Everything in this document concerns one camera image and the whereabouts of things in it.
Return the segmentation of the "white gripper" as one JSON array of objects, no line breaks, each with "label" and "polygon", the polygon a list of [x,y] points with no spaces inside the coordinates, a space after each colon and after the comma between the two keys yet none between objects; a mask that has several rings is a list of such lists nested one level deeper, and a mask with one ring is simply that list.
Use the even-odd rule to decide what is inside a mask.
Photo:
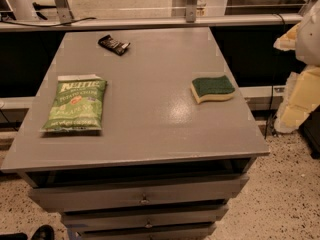
[{"label": "white gripper", "polygon": [[276,113],[274,128],[280,133],[297,130],[320,105],[320,0],[273,47],[294,50],[296,58],[307,65],[301,73],[291,72],[287,79],[283,102]]}]

